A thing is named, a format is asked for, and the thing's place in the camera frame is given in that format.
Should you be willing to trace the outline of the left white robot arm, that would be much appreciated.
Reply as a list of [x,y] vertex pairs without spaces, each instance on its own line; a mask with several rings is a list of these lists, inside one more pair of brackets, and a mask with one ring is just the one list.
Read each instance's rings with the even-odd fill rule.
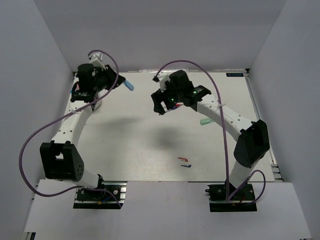
[[96,200],[105,196],[106,187],[99,183],[100,175],[85,168],[77,146],[85,123],[100,104],[100,92],[114,89],[125,80],[109,65],[85,63],[78,66],[66,107],[67,117],[50,142],[42,143],[39,149],[47,179],[88,188],[88,193]]

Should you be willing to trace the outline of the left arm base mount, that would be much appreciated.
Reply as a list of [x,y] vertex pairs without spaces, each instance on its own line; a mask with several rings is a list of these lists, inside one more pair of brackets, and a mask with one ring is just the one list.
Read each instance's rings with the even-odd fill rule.
[[80,189],[76,191],[73,208],[87,210],[120,210],[124,204],[127,192],[126,182],[103,182],[102,189],[111,192],[119,202],[105,191]]

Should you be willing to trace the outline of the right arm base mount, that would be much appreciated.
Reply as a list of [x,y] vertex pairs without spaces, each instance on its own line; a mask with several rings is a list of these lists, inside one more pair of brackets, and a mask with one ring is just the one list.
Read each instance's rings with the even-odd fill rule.
[[251,184],[246,184],[244,188],[237,192],[228,202],[226,202],[226,186],[224,184],[209,184],[205,193],[209,198],[209,209],[211,213],[257,211],[256,203],[250,204],[256,198]]

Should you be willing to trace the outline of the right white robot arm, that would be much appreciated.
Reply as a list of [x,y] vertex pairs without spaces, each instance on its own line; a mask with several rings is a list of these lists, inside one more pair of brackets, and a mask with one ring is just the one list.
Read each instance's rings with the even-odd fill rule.
[[151,94],[154,112],[164,115],[182,103],[213,120],[235,140],[235,164],[225,192],[229,198],[238,199],[244,193],[242,183],[270,149],[267,124],[262,120],[245,118],[222,105],[209,89],[202,85],[194,86],[183,70],[161,73],[153,81],[159,83],[159,89]]

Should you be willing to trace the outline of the blue translucent cap case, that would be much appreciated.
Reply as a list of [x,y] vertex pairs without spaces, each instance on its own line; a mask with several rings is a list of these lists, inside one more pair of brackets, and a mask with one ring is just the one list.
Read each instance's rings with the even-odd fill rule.
[[133,85],[132,83],[130,83],[128,80],[125,80],[125,81],[123,82],[123,84],[124,84],[125,87],[126,87],[127,89],[129,89],[130,91],[134,91],[134,89],[135,89],[134,85]]

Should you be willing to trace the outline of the green eraser case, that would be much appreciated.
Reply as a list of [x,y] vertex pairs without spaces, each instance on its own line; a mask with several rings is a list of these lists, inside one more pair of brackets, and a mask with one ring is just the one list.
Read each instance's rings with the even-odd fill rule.
[[201,124],[202,126],[207,125],[207,124],[211,124],[211,123],[213,123],[213,122],[214,122],[214,120],[212,120],[211,118],[206,118],[206,119],[200,120],[200,124]]

